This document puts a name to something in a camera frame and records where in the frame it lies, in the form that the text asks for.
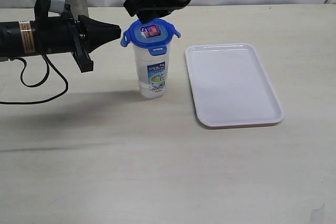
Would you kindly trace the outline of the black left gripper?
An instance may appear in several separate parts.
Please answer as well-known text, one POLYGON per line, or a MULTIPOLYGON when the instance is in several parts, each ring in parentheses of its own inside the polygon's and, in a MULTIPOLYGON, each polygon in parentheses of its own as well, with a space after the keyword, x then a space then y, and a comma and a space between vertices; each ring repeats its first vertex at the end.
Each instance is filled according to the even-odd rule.
POLYGON ((61 14, 50 12, 49 7, 50 0, 35 2, 39 49, 46 54, 70 52, 81 72, 93 70, 93 61, 88 53, 121 37, 119 25, 99 22, 85 15, 79 15, 76 21, 66 2, 61 14))

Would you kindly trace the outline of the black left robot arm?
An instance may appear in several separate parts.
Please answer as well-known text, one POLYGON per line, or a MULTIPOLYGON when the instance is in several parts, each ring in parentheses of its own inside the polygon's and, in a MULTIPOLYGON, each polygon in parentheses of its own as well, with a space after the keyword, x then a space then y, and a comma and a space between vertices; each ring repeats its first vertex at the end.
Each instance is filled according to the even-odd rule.
POLYGON ((34 15, 34 20, 1 23, 1 61, 69 52, 81 72, 91 72, 89 54, 121 37, 118 25, 89 18, 80 3, 36 0, 34 15))

